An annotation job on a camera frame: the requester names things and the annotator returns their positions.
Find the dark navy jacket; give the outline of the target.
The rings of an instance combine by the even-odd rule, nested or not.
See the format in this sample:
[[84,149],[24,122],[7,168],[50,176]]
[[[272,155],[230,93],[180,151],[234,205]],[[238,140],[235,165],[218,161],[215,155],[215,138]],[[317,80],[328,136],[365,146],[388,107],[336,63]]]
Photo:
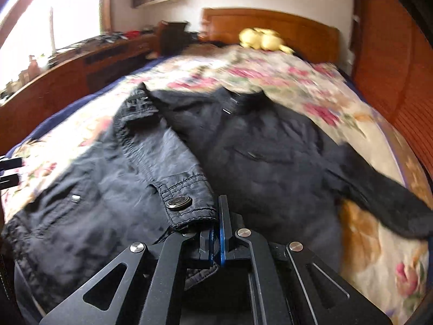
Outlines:
[[3,236],[32,296],[50,311],[130,243],[214,222],[221,194],[269,241],[299,239],[334,269],[342,198],[401,236],[432,234],[422,200],[263,92],[139,86]]

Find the floral bedspread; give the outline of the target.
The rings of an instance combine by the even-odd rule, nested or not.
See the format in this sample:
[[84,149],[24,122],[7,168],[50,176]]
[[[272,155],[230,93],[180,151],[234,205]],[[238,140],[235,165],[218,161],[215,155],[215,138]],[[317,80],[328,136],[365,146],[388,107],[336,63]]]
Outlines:
[[[20,184],[2,192],[5,219],[34,200],[94,142],[140,83],[150,90],[263,90],[274,102],[309,117],[335,142],[349,143],[377,171],[432,203],[428,175],[403,136],[356,95],[335,65],[311,65],[281,52],[196,45],[149,70],[124,76],[44,136],[17,146],[12,156],[22,157],[24,166],[18,170]],[[427,293],[428,244],[397,236],[350,201],[343,204],[341,221],[343,277],[394,324],[405,323]]]

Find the long wooden dresser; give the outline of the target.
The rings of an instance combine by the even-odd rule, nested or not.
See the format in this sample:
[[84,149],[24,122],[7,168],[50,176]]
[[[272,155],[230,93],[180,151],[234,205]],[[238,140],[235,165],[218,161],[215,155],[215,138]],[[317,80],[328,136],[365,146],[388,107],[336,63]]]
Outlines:
[[159,37],[144,34],[78,55],[38,76],[1,106],[1,153],[74,101],[143,67],[146,56],[158,49]]

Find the red item on dresser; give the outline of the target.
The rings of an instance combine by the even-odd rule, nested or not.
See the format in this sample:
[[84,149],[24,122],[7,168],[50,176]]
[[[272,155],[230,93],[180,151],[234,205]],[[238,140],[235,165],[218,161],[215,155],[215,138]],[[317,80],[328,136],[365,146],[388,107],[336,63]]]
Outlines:
[[132,30],[132,31],[124,32],[123,36],[126,39],[131,40],[131,39],[135,39],[135,38],[139,37],[141,34],[142,33],[138,30]]

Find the dark wooden chair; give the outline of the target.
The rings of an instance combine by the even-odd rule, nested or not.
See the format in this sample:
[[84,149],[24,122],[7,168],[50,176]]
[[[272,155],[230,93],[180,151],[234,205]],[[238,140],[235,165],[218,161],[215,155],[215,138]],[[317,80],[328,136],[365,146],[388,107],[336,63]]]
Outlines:
[[162,57],[174,56],[181,52],[188,41],[187,21],[160,21],[157,28],[159,37],[159,54]]

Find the wooden headboard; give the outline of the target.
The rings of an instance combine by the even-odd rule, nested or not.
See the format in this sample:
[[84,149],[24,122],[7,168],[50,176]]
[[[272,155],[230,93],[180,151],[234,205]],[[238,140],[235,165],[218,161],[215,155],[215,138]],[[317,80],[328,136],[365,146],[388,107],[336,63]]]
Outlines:
[[239,33],[246,28],[274,30],[286,45],[312,63],[338,63],[340,32],[320,22],[267,9],[205,8],[202,10],[202,41],[225,44],[239,42]]

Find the yellow plush toy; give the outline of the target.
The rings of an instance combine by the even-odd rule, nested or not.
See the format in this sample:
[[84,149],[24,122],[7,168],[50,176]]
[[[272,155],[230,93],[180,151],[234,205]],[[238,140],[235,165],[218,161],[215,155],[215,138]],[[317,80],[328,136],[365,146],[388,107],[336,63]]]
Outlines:
[[281,51],[294,54],[294,50],[285,44],[280,34],[274,30],[246,28],[239,33],[239,43],[243,48],[263,51]]

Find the wooden louvered wardrobe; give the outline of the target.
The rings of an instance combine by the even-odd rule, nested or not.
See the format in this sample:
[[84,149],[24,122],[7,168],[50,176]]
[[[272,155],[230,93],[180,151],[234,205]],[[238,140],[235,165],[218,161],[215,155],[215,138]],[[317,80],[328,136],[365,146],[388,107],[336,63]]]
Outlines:
[[355,84],[432,170],[432,47],[398,0],[361,0]]

